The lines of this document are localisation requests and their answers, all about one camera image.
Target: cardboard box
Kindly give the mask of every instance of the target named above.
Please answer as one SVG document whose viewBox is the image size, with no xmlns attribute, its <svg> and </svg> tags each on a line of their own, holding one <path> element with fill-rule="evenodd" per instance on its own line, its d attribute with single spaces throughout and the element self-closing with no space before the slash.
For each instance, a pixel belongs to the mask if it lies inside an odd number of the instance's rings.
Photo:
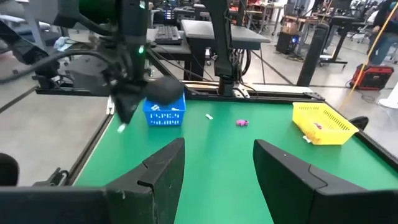
<svg viewBox="0 0 398 224">
<path fill-rule="evenodd" d="M 299 32 L 297 23 L 295 22 L 285 22 L 282 28 L 282 32 L 286 34 L 296 35 Z"/>
</svg>

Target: green light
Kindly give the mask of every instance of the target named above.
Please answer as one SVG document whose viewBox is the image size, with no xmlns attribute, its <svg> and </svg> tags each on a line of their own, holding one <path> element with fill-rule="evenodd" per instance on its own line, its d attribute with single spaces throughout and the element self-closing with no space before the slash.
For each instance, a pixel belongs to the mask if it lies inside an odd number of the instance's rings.
<svg viewBox="0 0 398 224">
<path fill-rule="evenodd" d="M 139 47 L 138 53 L 140 53 L 140 54 L 144 53 L 144 46 L 143 45 Z"/>
</svg>

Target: yellow basket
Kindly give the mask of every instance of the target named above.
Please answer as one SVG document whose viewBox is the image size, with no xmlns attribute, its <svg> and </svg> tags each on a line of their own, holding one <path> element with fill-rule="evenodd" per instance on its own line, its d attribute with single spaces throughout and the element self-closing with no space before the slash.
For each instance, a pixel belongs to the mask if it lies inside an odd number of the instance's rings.
<svg viewBox="0 0 398 224">
<path fill-rule="evenodd" d="M 316 145 L 342 145 L 358 132 L 326 103 L 293 103 L 293 122 Z"/>
</svg>

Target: keyboard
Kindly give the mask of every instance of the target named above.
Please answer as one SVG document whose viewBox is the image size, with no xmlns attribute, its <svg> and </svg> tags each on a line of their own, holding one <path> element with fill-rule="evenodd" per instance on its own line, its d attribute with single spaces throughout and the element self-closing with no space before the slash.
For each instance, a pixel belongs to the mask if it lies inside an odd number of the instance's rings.
<svg viewBox="0 0 398 224">
<path fill-rule="evenodd" d="M 175 26 L 158 26 L 156 27 L 157 34 L 155 43 L 156 44 L 170 44 L 180 45 L 182 38 L 178 33 L 178 29 Z"/>
</svg>

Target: person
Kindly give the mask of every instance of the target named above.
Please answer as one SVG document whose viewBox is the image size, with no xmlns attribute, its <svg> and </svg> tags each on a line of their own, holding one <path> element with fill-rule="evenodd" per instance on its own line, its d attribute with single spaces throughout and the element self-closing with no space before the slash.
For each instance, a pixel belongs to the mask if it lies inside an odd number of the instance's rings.
<svg viewBox="0 0 398 224">
<path fill-rule="evenodd" d="M 374 18 L 373 22 L 374 33 L 370 37 L 371 41 L 369 43 L 368 53 L 378 35 L 378 32 L 381 30 L 381 27 L 385 23 L 386 19 L 388 18 L 389 14 L 391 13 L 396 4 L 397 1 L 388 0 L 380 5 L 379 12 Z M 369 56 L 370 64 L 381 65 L 385 57 L 387 57 L 390 47 L 397 42 L 398 42 L 398 13 L 396 11 L 388 21 L 387 26 L 384 29 L 384 32 L 380 35 L 378 42 L 374 46 L 373 51 Z"/>
</svg>

